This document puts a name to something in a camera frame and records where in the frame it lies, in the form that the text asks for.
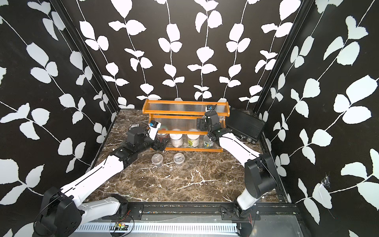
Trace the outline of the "clear seed jar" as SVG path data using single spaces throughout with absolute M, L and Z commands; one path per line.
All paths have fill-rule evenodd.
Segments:
M 225 116 L 219 116 L 219 121 L 221 124 L 225 123 Z
M 200 121 L 200 127 L 203 130 L 207 130 L 209 127 L 209 118 L 207 116 L 204 116 Z
M 173 161 L 177 166 L 181 166 L 185 162 L 185 155 L 183 153 L 176 153 Z
M 154 166 L 161 167 L 163 165 L 163 156 L 161 154 L 154 154 L 151 161 Z

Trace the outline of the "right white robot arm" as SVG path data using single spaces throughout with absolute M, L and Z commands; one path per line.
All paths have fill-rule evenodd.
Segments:
M 197 128 L 207 131 L 212 142 L 232 154 L 244 165 L 245 189 L 238 196 L 236 206 L 239 211 L 250 209 L 264 194 L 278 186 L 273 175 L 274 167 L 268 163 L 266 154 L 254 151 L 241 142 L 230 129 L 222 127 L 215 105 L 208 105 L 204 118 L 197 120 Z

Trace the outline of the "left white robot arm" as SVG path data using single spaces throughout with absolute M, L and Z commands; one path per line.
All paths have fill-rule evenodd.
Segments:
M 81 225 L 126 211 L 128 201 L 120 195 L 85 203 L 87 197 L 111 177 L 120 173 L 148 149 L 164 151 L 168 141 L 157 138 L 161 123 L 152 120 L 147 127 L 128 130 L 126 142 L 112 151 L 91 171 L 61 187 L 48 189 L 33 223 L 39 237 L 68 237 Z

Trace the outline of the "red tomato seed jar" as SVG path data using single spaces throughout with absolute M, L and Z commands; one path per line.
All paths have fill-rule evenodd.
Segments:
M 158 133 L 157 134 L 157 138 L 160 142 L 165 142 L 165 141 L 168 141 L 170 139 L 170 136 L 169 134 L 167 133 Z

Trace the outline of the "green label seed jar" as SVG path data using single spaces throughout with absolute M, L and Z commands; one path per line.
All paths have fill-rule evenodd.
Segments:
M 187 134 L 188 146 L 191 148 L 198 147 L 200 142 L 199 134 Z

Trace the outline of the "white label seed jar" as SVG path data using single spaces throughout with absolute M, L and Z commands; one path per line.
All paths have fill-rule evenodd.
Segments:
M 179 148 L 183 145 L 183 135 L 182 134 L 175 134 L 175 133 L 172 133 L 172 134 L 169 134 L 170 136 L 170 142 L 171 142 L 171 145 L 175 148 Z

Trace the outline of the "multicolour label seed jar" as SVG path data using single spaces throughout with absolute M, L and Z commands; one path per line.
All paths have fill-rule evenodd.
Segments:
M 208 135 L 204 135 L 203 137 L 203 147 L 205 149 L 211 149 L 214 146 L 214 142 L 210 139 Z

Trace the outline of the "orange wooden glass shelf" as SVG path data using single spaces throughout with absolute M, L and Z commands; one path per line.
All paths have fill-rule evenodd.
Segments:
M 215 111 L 218 116 L 230 116 L 230 107 L 228 102 L 198 102 L 198 101 L 167 101 L 167 100 L 149 100 L 143 105 L 142 112 L 149 115 L 149 120 L 155 120 L 161 123 L 158 133 L 182 134 L 183 145 L 175 148 L 169 141 L 167 151 L 186 151 L 186 152 L 213 152 L 221 153 L 223 148 L 214 144 L 213 148 L 205 149 L 203 147 L 203 137 L 207 131 L 197 129 L 197 119 L 203 118 L 206 106 L 215 105 Z M 198 147 L 191 148 L 188 146 L 187 134 L 199 134 L 200 142 Z

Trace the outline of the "black hard case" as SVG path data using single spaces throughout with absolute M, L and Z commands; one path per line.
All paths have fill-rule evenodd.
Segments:
M 239 139 L 258 142 L 265 127 L 265 122 L 241 110 L 231 107 L 230 116 L 226 117 L 226 127 Z

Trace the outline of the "small green circuit board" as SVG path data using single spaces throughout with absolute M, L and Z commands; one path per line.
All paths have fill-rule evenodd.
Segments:
M 127 231 L 129 228 L 128 224 L 125 223 L 116 223 L 114 226 L 114 231 Z

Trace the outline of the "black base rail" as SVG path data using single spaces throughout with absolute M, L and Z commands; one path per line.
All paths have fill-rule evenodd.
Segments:
M 222 220 L 250 221 L 263 216 L 294 216 L 301 220 L 294 204 L 282 202 L 258 202 L 247 210 L 238 210 L 233 202 L 129 202 L 116 213 L 141 220 L 143 215 L 216 215 Z

